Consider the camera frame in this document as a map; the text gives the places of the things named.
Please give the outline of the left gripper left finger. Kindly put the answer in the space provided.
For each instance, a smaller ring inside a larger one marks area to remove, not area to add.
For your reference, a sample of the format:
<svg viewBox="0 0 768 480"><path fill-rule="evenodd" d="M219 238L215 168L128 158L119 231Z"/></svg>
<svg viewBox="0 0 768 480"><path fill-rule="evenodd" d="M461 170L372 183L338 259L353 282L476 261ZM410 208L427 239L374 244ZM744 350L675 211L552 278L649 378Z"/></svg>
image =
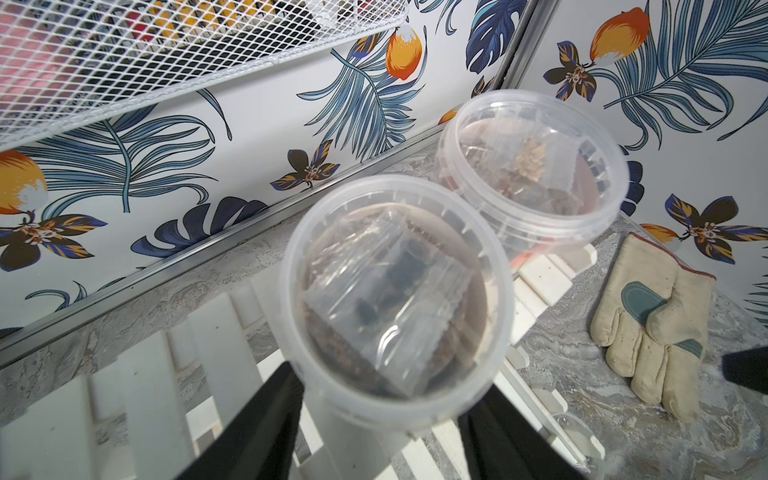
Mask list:
<svg viewBox="0 0 768 480"><path fill-rule="evenodd" d="M287 479L304 386L283 362L181 479Z"/></svg>

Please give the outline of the white slatted wooden shelf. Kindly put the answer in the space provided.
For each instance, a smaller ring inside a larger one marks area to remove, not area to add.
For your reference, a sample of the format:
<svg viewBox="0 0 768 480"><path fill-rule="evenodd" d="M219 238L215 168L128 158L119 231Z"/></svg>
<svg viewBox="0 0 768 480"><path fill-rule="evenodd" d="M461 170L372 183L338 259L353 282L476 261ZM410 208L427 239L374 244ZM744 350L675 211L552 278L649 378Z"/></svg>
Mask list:
<svg viewBox="0 0 768 480"><path fill-rule="evenodd" d="M278 322L277 273L258 273L31 404L1 430L2 477L170 479L262 393L278 429L307 449L286 453L291 479L393 479L395 461L417 479L468 478L455 421L413 432L349 422L287 374L278 344L249 344Z"/></svg>

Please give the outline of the clear seed container red label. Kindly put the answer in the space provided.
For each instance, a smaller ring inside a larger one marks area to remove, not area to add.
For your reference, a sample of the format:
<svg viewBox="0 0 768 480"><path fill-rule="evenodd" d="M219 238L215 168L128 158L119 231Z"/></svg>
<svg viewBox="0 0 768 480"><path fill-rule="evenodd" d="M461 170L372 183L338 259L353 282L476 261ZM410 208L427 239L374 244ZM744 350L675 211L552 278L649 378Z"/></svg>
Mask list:
<svg viewBox="0 0 768 480"><path fill-rule="evenodd" d="M629 167L592 117L542 94L504 89L464 103L443 127L434 180L462 197L507 257L580 248L614 222Z"/></svg>

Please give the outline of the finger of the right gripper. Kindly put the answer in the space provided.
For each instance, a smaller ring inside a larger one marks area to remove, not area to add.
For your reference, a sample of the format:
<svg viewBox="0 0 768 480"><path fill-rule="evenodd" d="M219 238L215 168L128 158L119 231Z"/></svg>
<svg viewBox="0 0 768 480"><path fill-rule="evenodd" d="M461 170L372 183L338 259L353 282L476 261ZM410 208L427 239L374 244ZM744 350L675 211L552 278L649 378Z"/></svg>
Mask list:
<svg viewBox="0 0 768 480"><path fill-rule="evenodd" d="M722 358L724 378L747 389L768 394L768 347L729 353Z"/></svg>

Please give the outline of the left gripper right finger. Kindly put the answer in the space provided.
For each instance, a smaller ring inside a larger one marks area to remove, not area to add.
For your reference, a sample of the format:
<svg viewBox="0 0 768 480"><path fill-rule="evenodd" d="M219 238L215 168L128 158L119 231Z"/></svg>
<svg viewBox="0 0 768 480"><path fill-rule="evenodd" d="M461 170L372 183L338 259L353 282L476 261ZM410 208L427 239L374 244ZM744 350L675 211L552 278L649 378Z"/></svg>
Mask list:
<svg viewBox="0 0 768 480"><path fill-rule="evenodd" d="M458 417L458 428L472 479L584 478L495 386Z"/></svg>

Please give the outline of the clear seed container dark seeds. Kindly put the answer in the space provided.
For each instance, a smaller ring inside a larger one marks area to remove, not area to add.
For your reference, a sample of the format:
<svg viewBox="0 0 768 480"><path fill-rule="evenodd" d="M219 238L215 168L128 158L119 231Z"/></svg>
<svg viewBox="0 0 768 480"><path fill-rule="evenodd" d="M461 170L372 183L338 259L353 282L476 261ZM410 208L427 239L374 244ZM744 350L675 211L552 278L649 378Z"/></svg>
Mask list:
<svg viewBox="0 0 768 480"><path fill-rule="evenodd" d="M418 431L491 387L515 317L509 259L488 223L427 180L379 175L300 220L278 282L285 357L336 415Z"/></svg>

